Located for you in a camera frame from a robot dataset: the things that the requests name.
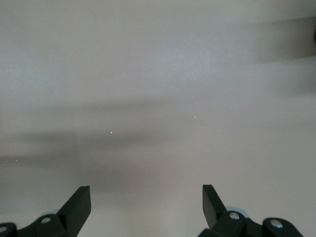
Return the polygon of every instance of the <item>black object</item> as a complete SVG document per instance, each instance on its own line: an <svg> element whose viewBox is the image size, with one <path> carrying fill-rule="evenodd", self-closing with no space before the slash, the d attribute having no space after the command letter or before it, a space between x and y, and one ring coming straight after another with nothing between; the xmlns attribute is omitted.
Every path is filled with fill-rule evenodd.
<svg viewBox="0 0 316 237"><path fill-rule="evenodd" d="M288 221L267 218L263 225L227 211L212 185L203 185L203 212L209 226L198 237L303 237Z"/></svg>
<svg viewBox="0 0 316 237"><path fill-rule="evenodd" d="M90 212L90 188L82 186L57 214L41 216L20 230L14 223L0 224L0 237L76 237Z"/></svg>

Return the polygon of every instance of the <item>screw head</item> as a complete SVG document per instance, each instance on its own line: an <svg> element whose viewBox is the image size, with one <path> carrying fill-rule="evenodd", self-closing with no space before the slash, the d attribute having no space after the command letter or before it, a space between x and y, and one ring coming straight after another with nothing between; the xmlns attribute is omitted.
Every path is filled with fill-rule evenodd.
<svg viewBox="0 0 316 237"><path fill-rule="evenodd" d="M271 223L271 225L273 225L274 227L279 228L279 229L283 227L282 223L278 220L275 220L275 219L271 220L270 223Z"/></svg>
<svg viewBox="0 0 316 237"><path fill-rule="evenodd" d="M233 220L239 220L239 219L240 219L239 215L238 215L236 212L231 212L231 213L229 214L229 216L230 216L230 218L232 218Z"/></svg>

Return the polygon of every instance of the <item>bolt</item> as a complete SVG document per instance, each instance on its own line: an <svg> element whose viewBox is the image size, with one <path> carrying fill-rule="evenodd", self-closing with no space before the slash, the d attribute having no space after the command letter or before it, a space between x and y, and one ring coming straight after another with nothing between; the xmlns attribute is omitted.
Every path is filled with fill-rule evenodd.
<svg viewBox="0 0 316 237"><path fill-rule="evenodd" d="M271 223L271 225L273 225L276 228L282 228L283 227L282 223L280 221L278 221L278 220L275 220L275 219L271 220L270 223Z"/></svg>
<svg viewBox="0 0 316 237"><path fill-rule="evenodd" d="M231 212L229 214L229 216L233 219L233 220L239 220L239 215L236 212Z"/></svg>

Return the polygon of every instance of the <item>white surface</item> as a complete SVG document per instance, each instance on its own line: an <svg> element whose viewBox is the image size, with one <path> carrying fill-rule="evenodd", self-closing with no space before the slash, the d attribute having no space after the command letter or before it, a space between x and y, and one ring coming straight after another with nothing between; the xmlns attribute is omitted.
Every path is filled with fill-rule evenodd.
<svg viewBox="0 0 316 237"><path fill-rule="evenodd" d="M0 222L90 185L84 236L195 237L202 184L314 236L315 0L0 1Z"/></svg>

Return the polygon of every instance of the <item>white table surface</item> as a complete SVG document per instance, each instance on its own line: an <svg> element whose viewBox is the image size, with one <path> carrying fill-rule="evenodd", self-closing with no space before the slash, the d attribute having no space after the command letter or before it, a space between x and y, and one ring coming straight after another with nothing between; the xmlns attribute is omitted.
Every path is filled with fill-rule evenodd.
<svg viewBox="0 0 316 237"><path fill-rule="evenodd" d="M79 237L196 237L202 185L316 233L315 0L1 0L0 222L90 185Z"/></svg>

